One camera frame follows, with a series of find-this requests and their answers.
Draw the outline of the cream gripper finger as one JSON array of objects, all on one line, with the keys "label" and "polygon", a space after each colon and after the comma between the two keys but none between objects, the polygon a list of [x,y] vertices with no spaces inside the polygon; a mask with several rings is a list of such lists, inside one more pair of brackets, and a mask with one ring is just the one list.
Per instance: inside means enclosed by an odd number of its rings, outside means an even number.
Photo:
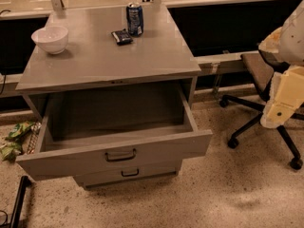
[{"label": "cream gripper finger", "polygon": [[304,67],[290,66],[284,73],[276,72],[269,96],[260,123],[266,128],[277,128],[304,103]]}]

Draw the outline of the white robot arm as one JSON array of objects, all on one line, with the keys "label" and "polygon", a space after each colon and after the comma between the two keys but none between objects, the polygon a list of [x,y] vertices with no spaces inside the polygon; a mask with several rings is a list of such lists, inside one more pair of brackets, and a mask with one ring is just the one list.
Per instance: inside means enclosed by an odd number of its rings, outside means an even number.
[{"label": "white robot arm", "polygon": [[261,52],[277,55],[288,63],[282,73],[276,72],[271,81],[270,99],[260,123],[277,128],[289,120],[304,103],[304,1],[258,46]]}]

